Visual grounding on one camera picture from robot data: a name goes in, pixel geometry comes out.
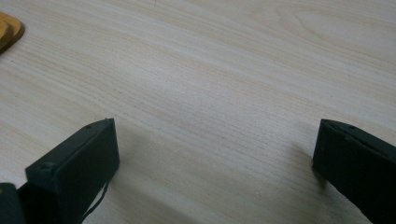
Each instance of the light wood grain surface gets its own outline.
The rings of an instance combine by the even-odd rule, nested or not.
[[[370,223],[311,170],[319,121],[396,145],[393,0],[1,0],[0,181],[115,118],[85,223]]]

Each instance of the black plastic object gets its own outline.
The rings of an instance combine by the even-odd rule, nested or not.
[[[1,204],[0,216],[8,218],[0,219],[1,223],[81,223],[92,211],[87,213],[102,187],[106,192],[119,166],[114,119],[89,124],[26,168],[28,182],[18,189],[18,197],[15,187],[14,192],[7,191],[5,202],[16,210],[10,213]],[[16,219],[18,208],[24,214],[24,221]]]
[[[323,119],[313,167],[373,223],[396,223],[396,147],[354,126]]]

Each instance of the wooden table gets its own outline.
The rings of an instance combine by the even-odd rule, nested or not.
[[[394,1],[2,0],[0,180],[115,118],[85,223],[370,223],[311,170],[319,121],[396,145]]]

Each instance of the wire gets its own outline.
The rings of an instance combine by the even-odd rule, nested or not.
[[[99,206],[99,203],[105,198],[105,194],[106,194],[106,192],[107,192],[108,184],[109,184],[109,181],[107,181],[107,182],[105,183],[105,186],[104,186],[103,192],[102,192],[102,196],[100,197],[100,199],[96,202],[96,204],[94,204],[94,205],[84,214],[84,216],[82,216],[81,221],[80,221],[79,223],[82,223],[82,222],[84,221],[84,219],[85,219],[90,213],[92,213],[93,210],[95,210],[95,208],[96,208],[97,206]]]

